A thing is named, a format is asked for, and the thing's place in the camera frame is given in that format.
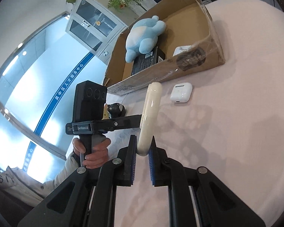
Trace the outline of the person left forearm sleeve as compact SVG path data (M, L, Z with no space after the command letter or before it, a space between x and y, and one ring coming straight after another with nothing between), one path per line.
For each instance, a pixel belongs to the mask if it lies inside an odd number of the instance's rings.
M20 168L10 168L0 172L0 191L6 192L21 202L35 207L80 166L80 158L71 153L65 166L53 180L41 183Z

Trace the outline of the person left hand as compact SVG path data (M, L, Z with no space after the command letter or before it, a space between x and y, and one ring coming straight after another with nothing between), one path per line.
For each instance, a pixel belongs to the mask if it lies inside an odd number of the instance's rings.
M86 148L84 147L83 143L79 138L74 138L72 140L73 144L73 157L78 165L81 165L80 162L80 154L84 154L86 152ZM92 149L92 153L88 154L84 157L82 162L83 166L87 169L95 169L100 168L109 160L108 155L108 146L111 144L111 140L106 138L100 144L97 144Z

